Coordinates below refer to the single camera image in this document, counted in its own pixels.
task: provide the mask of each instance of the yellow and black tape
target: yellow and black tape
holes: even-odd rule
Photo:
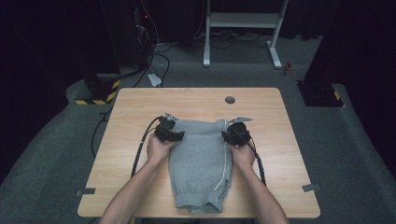
[[[335,99],[337,100],[337,102],[339,103],[339,104],[342,104],[342,107],[346,107],[346,105],[343,103],[343,101],[341,100],[341,96],[340,96],[340,94],[338,93],[338,91],[334,91],[334,96],[335,96]]]
[[[117,80],[113,83],[111,91],[104,97],[103,99],[75,99],[75,103],[77,105],[107,105],[110,104],[111,101],[116,96],[117,88],[120,85],[120,81]]]

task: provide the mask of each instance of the wooden table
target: wooden table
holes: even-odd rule
[[[235,103],[227,104],[227,96],[234,97]],[[120,90],[86,186],[87,189],[95,189],[95,193],[82,196],[78,208],[80,216],[100,217],[104,213],[111,199],[130,178],[144,131],[153,119],[165,112],[179,119],[208,122],[253,118],[246,125],[262,158],[268,189],[279,200],[288,217],[319,216],[315,193],[302,189],[311,182],[282,97],[275,88]],[[146,160],[147,153],[142,151],[138,169]],[[256,163],[254,168],[259,175]],[[250,195],[236,167],[233,167],[232,186],[223,205],[224,211],[220,214],[193,215],[187,209],[177,209],[166,160],[134,216],[255,217]]]

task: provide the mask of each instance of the metal bracket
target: metal bracket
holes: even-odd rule
[[[166,119],[169,120],[169,121],[178,120],[178,118],[176,118],[176,117],[174,117],[174,116],[172,116],[172,115],[170,115],[168,113],[165,113],[165,116],[166,116]]]
[[[228,122],[229,122],[229,123],[241,123],[241,122],[251,121],[251,120],[253,120],[253,119],[251,119],[251,118],[244,118],[244,117],[238,117],[238,118],[236,118],[236,119],[228,120]]]

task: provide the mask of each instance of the gray floor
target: gray floor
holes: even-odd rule
[[[396,184],[376,153],[342,85],[334,87],[345,107],[307,107],[296,80],[304,75],[320,39],[283,39],[276,49],[292,72],[275,70],[263,41],[212,48],[211,66],[202,67],[203,47],[174,45],[162,52],[171,65],[167,87],[276,87],[280,89],[290,122],[313,183],[321,210],[316,219],[291,223],[396,223]],[[216,46],[227,42],[213,41]],[[169,46],[160,46],[158,51]],[[156,56],[153,67],[161,76],[167,62]],[[132,87],[139,76],[124,79],[120,88]],[[0,187],[0,223],[89,223],[77,214],[77,190],[84,189],[93,164],[92,133],[111,105],[75,105],[82,81],[66,92],[70,104],[35,137]],[[137,88],[150,88],[143,77]],[[93,146],[100,145],[103,123]],[[193,223],[193,220],[155,219],[145,223]],[[244,220],[203,220],[202,223],[244,223]]]

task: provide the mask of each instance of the gray sweater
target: gray sweater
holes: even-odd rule
[[[192,213],[221,213],[231,186],[232,152],[221,136],[227,120],[215,123],[177,120],[174,132],[185,131],[172,148],[169,175],[177,208]]]

